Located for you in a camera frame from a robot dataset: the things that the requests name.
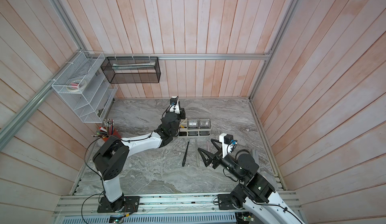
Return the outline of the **red pencil cup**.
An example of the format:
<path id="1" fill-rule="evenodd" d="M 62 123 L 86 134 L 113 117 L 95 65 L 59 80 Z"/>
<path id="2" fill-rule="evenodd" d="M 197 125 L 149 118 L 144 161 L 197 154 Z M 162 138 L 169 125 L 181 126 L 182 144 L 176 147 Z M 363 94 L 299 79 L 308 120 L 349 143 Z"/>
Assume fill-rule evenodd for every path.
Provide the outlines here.
<path id="1" fill-rule="evenodd" d="M 105 131 L 98 131 L 97 136 L 101 137 L 103 141 L 107 141 L 110 137 L 116 138 L 116 139 L 121 139 L 122 137 L 120 134 L 117 132 L 116 129 L 114 129 L 112 134 L 108 134 Z"/>

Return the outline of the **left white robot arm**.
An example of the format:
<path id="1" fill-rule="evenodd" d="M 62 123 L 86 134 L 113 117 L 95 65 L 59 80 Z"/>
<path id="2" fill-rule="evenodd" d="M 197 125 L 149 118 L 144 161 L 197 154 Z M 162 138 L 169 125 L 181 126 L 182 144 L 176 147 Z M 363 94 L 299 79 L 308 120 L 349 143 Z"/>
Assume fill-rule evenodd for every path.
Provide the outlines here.
<path id="1" fill-rule="evenodd" d="M 122 202 L 124 198 L 119 175 L 126 159 L 137 153 L 168 145 L 180 132 L 180 122 L 186 118 L 183 108 L 171 107 L 161 119 L 158 128 L 149 134 L 117 138 L 112 135 L 93 156 L 93 163 L 101 175 L 108 203 Z"/>

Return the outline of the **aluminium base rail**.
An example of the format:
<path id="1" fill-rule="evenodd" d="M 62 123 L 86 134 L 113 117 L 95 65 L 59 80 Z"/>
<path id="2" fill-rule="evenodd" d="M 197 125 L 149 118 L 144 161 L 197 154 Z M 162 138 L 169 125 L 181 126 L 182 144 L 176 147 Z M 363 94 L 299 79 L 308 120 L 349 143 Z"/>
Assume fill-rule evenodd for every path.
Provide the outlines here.
<path id="1" fill-rule="evenodd" d="M 229 192 L 140 194 L 123 198 L 114 211 L 101 194 L 63 196 L 53 215 L 63 224 L 204 224 L 236 223 L 304 224 L 307 222 L 293 191 L 276 191 L 268 203 L 249 198 L 237 206 Z"/>

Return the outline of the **grey green toothbrush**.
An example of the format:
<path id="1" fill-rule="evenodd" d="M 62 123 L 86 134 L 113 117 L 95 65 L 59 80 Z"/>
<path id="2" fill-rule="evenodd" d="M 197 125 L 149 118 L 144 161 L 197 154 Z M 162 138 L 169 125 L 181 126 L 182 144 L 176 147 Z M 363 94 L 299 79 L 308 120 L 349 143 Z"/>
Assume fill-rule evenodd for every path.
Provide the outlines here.
<path id="1" fill-rule="evenodd" d="M 196 164 L 197 164 L 197 167 L 199 167 L 200 166 L 200 154 L 199 154 L 197 146 L 195 147 L 195 150 L 196 150 Z"/>

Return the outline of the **grey flat block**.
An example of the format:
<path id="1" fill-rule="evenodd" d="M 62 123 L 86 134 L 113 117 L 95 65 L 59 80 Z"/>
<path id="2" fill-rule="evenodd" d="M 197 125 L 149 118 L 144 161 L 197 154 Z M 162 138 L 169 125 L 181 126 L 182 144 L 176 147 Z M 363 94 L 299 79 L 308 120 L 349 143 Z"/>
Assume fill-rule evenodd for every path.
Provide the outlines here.
<path id="1" fill-rule="evenodd" d="M 257 165 L 259 165 L 259 153 L 258 150 L 253 150 L 252 152 L 252 157 L 254 158 L 254 161 Z"/>

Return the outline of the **black toothbrush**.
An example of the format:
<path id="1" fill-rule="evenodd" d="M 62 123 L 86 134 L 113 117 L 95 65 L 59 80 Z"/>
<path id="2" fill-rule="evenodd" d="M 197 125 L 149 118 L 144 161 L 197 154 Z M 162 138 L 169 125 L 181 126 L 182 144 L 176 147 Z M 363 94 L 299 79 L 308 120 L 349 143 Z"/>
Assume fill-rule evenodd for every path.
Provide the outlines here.
<path id="1" fill-rule="evenodd" d="M 182 167 L 184 167 L 186 165 L 189 145 L 190 145 L 190 140 L 188 140 L 188 143 L 187 143 L 187 146 L 186 146 L 186 150 L 185 150 L 184 157 L 183 157 L 183 162 L 182 162 Z"/>

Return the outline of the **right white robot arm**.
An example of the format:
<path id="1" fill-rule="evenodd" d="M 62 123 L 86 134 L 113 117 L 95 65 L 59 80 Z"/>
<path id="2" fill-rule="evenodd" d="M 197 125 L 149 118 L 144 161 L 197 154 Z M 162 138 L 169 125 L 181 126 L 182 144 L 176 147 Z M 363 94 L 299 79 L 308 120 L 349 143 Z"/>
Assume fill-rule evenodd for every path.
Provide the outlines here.
<path id="1" fill-rule="evenodd" d="M 221 210 L 240 210 L 249 213 L 263 224 L 303 224 L 291 208 L 280 197 L 274 186 L 259 172 L 259 165 L 247 150 L 240 150 L 233 157 L 230 153 L 237 141 L 225 135 L 221 140 L 211 139 L 217 149 L 211 153 L 198 148 L 206 167 L 222 167 L 236 182 L 229 194 L 218 194 L 213 203 Z"/>

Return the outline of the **tape roll on shelf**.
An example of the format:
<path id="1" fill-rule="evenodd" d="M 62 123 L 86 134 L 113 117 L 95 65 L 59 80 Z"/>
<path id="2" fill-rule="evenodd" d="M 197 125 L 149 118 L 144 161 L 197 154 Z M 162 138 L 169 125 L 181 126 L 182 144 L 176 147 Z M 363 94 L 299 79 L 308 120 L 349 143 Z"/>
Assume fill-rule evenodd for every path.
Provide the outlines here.
<path id="1" fill-rule="evenodd" d="M 71 81 L 66 87 L 66 91 L 70 93 L 82 92 L 87 86 L 87 80 L 75 79 Z"/>

